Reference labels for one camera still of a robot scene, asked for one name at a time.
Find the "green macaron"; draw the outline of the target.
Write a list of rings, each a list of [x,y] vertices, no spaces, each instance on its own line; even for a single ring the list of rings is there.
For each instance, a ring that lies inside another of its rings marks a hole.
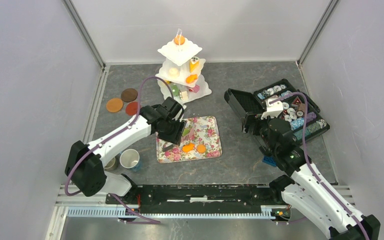
[[[182,136],[184,137],[184,136],[188,135],[190,133],[190,131],[191,131],[190,129],[184,130]]]

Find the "green toy cake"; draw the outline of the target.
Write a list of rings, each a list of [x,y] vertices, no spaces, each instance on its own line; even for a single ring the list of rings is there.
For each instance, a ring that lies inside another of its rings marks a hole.
[[[177,85],[171,85],[171,92],[172,92],[172,95],[174,96],[174,97],[179,97],[180,96],[180,89],[178,88],[178,86]]]

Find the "white and blue mug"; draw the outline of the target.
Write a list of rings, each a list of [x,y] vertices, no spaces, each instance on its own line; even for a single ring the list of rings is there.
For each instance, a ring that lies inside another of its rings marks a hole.
[[[137,172],[142,167],[141,157],[137,150],[126,149],[119,156],[119,164],[130,171]]]

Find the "pink toy cake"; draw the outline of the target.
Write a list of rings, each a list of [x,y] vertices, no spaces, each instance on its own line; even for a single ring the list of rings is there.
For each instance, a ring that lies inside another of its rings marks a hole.
[[[196,84],[194,87],[190,87],[188,91],[191,93],[198,93],[200,91],[200,86]]]

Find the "cream cupcake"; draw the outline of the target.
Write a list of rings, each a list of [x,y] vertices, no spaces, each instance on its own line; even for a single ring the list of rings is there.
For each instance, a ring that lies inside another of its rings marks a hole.
[[[175,79],[175,78],[178,78],[180,75],[180,71],[178,68],[176,67],[171,67],[169,70],[168,70],[168,76],[169,78],[171,79]]]

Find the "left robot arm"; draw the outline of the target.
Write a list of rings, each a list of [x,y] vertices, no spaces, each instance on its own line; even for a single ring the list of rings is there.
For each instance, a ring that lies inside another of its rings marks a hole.
[[[122,174],[106,172],[104,167],[119,153],[153,134],[165,142],[179,145],[186,126],[185,109],[172,97],[163,103],[139,106],[125,124],[96,140],[73,143],[67,159],[64,191],[67,196],[94,196],[99,192],[115,194],[125,204],[133,203],[137,190]]]

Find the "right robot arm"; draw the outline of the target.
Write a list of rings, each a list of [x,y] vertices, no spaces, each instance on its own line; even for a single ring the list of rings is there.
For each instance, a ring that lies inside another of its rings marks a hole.
[[[284,119],[261,116],[254,131],[270,147],[276,166],[285,174],[269,186],[269,199],[295,207],[324,232],[329,240],[376,240],[380,221],[364,215],[352,206],[322,176],[307,155],[305,146],[296,146],[296,138]]]

